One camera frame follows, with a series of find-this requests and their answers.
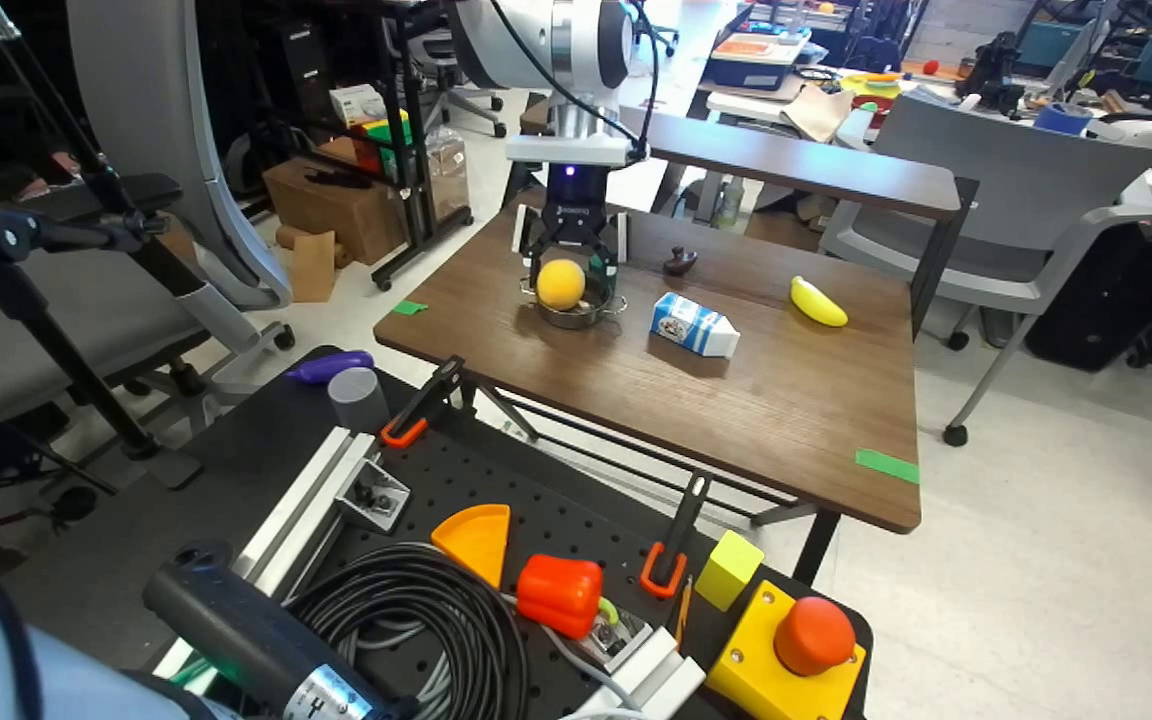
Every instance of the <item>desk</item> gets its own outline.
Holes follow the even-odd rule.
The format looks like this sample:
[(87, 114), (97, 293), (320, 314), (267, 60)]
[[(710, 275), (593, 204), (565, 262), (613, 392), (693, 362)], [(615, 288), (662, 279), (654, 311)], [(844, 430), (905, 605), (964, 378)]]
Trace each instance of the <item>desk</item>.
[[(854, 449), (915, 458), (910, 332), (905, 282), (811, 253), (748, 245), (701, 223), (632, 215), (632, 262), (620, 267), (615, 318), (589, 332), (542, 325), (518, 306), (513, 215), (496, 215), (413, 298), (419, 314), (389, 314), (375, 339), (423, 361), (462, 355), (466, 371), (565, 408), (645, 445), (750, 480), (814, 509), (794, 579), (811, 579), (844, 517), (910, 532), (921, 488), (854, 468)], [(701, 253), (682, 279), (662, 279), (672, 245)], [(827, 332), (783, 298), (789, 275), (811, 275), (849, 311)], [(682, 293), (739, 329), (729, 362), (646, 339), (659, 293)]]
[(755, 176), (772, 185), (794, 185), (841, 198), (876, 209), (898, 209), (936, 218), (927, 253), (909, 279), (910, 332), (936, 298), (936, 282), (968, 218), (977, 185), (936, 163), (910, 163), (876, 153), (849, 153), (831, 142), (809, 142), (755, 129), (729, 129), (681, 114), (652, 120), (652, 154), (701, 163), (716, 171)]

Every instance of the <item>cardboard box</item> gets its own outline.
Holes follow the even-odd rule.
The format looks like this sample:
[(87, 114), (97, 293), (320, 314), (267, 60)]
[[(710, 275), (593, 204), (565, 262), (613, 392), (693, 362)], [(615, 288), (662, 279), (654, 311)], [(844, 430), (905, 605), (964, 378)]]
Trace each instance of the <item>cardboard box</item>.
[(335, 288), (335, 231), (279, 228), (279, 255), (290, 275), (290, 304), (323, 304)]
[(375, 262), (397, 253), (408, 231), (398, 209), (382, 185), (340, 188), (313, 185), (320, 163), (288, 159), (262, 171), (262, 188), (285, 223), (301, 231), (335, 231), (348, 260)]
[(433, 137), (423, 142), (426, 154), (426, 198), (433, 198), (433, 223), (443, 223), (449, 215), (466, 209), (466, 154), (461, 137)]

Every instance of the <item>floor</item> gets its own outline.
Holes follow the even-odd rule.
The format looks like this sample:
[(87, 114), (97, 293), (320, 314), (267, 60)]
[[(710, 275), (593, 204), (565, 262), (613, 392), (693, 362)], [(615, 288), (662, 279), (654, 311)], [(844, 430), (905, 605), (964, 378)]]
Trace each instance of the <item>floor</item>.
[[(466, 153), (471, 209), (487, 218), (505, 146), (466, 133)], [(288, 318), (301, 346), (366, 346), (419, 385), (426, 362), (375, 346), (370, 325), (462, 241), (426, 253), (392, 293), (348, 267), (327, 304), (255, 311), (255, 325)], [(1021, 355), (971, 445), (942, 449), (941, 425), (989, 355), (980, 339), (968, 353), (921, 339), (923, 524), (910, 535), (844, 524), (818, 572), (818, 586), (876, 626), (867, 715), (1152, 715), (1152, 378)], [(783, 572), (801, 535), (802, 524), (755, 532)]]

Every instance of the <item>handle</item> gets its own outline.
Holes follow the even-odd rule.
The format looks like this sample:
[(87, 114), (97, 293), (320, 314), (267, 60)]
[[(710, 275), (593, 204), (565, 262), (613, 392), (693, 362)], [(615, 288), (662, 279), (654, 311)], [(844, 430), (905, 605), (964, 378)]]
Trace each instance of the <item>handle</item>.
[(389, 421), (389, 425), (381, 426), (381, 445), (403, 452), (403, 449), (413, 449), (423, 430), (426, 430), (426, 415), (419, 415), (419, 421), (408, 425), (408, 426), (398, 426), (397, 421)]
[(645, 586), (646, 595), (654, 595), (654, 598), (672, 598), (672, 595), (682, 586), (686, 551), (675, 551), (675, 555), (672, 555), (672, 572), (662, 572), (659, 555), (662, 555), (662, 544), (654, 540), (654, 544), (646, 549), (645, 568), (639, 568), (639, 586)]

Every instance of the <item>gray chair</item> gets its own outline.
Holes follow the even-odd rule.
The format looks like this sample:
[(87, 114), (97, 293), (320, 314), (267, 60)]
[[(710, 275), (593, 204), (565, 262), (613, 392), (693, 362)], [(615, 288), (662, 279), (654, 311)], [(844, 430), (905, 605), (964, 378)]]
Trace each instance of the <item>gray chair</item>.
[[(24, 93), (0, 89), (0, 111), (24, 109)], [(177, 195), (158, 179), (147, 179), (142, 193), (134, 179), (129, 193), (134, 198)], [(80, 185), (27, 198), (24, 209), (48, 218), (98, 215), (98, 204)], [(30, 253), (24, 275), (39, 288), (50, 318), (105, 378), (132, 378), (170, 362), (209, 334), (185, 304), (125, 253)], [(66, 389), (66, 371), (0, 306), (0, 425), (50, 402)]]
[[(942, 426), (942, 438), (958, 449), (968, 445), (971, 408), (1016, 355), (1030, 318), (1055, 298), (1093, 241), (1113, 223), (1152, 215), (1147, 209), (1116, 204), (1121, 193), (1152, 166), (1152, 153), (956, 111), (927, 95), (898, 95), (873, 146), (942, 163), (980, 185), (936, 297), (1021, 314), (1011, 339)], [(923, 218), (841, 204), (818, 246), (910, 275), (927, 237), (933, 223)]]
[(121, 171), (165, 171), (178, 185), (177, 215), (186, 218), (202, 246), (209, 279), (231, 304), (285, 304), (290, 293), (288, 271), (222, 176), (197, 0), (66, 0), (63, 7), (84, 109), (111, 163)]

